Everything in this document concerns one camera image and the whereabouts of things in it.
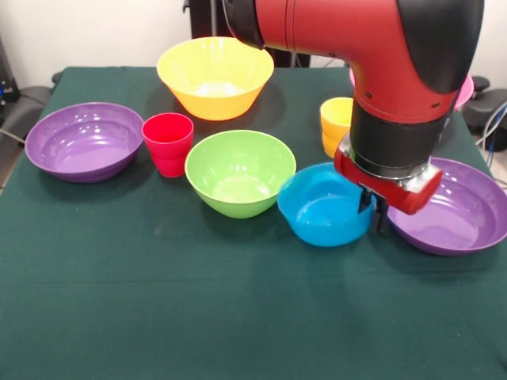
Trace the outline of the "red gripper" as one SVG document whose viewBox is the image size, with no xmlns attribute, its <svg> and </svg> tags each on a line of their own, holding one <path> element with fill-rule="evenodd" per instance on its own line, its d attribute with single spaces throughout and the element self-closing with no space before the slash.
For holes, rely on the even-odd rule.
<svg viewBox="0 0 507 380">
<path fill-rule="evenodd" d="M 422 170 L 405 179 L 388 179 L 368 173 L 354 161 L 349 134 L 341 140 L 334 156 L 335 169 L 346 179 L 362 186 L 358 213 L 367 210 L 375 198 L 372 219 L 372 232 L 381 234 L 387 225 L 389 206 L 405 214 L 414 215 L 420 211 L 439 188 L 443 176 L 441 169 L 432 164 L 424 164 Z"/>
</svg>

